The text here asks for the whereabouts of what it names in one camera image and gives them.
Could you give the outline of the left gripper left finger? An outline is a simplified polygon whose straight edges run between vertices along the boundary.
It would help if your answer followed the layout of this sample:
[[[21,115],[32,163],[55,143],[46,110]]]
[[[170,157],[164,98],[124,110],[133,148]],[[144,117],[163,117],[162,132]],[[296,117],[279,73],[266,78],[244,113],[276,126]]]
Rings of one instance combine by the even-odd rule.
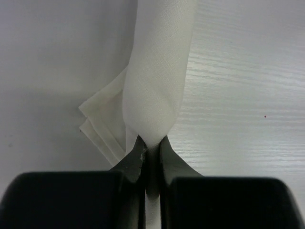
[[[3,229],[143,229],[145,153],[132,151],[108,171],[18,175],[0,202]]]

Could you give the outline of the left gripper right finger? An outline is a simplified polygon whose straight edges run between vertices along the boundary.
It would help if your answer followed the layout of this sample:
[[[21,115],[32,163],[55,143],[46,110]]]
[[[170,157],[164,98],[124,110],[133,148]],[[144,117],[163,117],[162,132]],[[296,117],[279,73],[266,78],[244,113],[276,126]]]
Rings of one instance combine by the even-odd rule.
[[[272,177],[205,177],[160,142],[163,229],[302,229],[288,186]]]

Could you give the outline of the white cloth napkin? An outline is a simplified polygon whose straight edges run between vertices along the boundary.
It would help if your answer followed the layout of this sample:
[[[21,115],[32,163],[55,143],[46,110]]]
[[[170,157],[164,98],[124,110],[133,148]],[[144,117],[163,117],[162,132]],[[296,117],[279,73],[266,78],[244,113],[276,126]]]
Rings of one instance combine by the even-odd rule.
[[[116,165],[136,138],[146,145],[146,227],[161,227],[158,148],[175,124],[183,100],[197,2],[140,0],[128,64],[80,106],[81,131]]]

